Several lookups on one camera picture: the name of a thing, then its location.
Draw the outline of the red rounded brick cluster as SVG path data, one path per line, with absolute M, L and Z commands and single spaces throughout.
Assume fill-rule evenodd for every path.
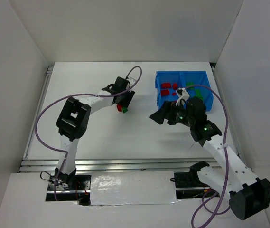
M 120 104 L 117 104 L 117 110 L 118 110 L 119 112 L 122 112 L 122 109 L 123 109 L 123 106 L 120 105 Z

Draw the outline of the green curved long brick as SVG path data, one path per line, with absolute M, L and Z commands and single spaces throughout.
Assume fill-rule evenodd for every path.
M 195 89 L 195 97 L 203 100 L 203 96 L 201 94 L 200 89 Z

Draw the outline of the red sloped brick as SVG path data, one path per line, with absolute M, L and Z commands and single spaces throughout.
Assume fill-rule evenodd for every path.
M 170 89 L 171 88 L 171 84 L 170 83 L 162 83 L 161 84 L 161 88 L 162 89 Z

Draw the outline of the red 2x2 brick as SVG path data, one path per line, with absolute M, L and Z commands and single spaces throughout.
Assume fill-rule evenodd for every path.
M 178 89 L 177 83 L 173 83 L 173 84 L 172 84 L 172 89 L 173 89 L 173 90 L 177 90 L 177 89 Z

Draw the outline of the red curved long brick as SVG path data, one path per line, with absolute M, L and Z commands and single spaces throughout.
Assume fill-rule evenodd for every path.
M 170 95 L 169 89 L 163 89 L 160 91 L 162 97 Z

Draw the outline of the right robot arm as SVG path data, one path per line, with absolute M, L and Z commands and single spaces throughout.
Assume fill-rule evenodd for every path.
M 150 115 L 158 124 L 182 124 L 190 129 L 195 142 L 210 152 L 225 175 L 221 175 L 206 162 L 191 166 L 190 170 L 199 182 L 217 192 L 223 192 L 234 215 L 245 220 L 270 205 L 270 182 L 253 173 L 227 145 L 222 132 L 207 119 L 206 107 L 199 98 L 190 98 L 186 105 L 165 101 L 161 108 Z

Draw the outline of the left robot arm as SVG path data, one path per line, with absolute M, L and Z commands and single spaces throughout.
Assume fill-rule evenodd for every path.
M 131 89 L 135 83 L 133 78 L 118 77 L 114 84 L 101 89 L 96 95 L 67 99 L 56 122 L 62 154 L 55 168 L 55 177 L 60 183 L 69 188 L 75 186 L 77 147 L 87 130 L 90 115 L 112 105 L 127 108 L 135 94 Z

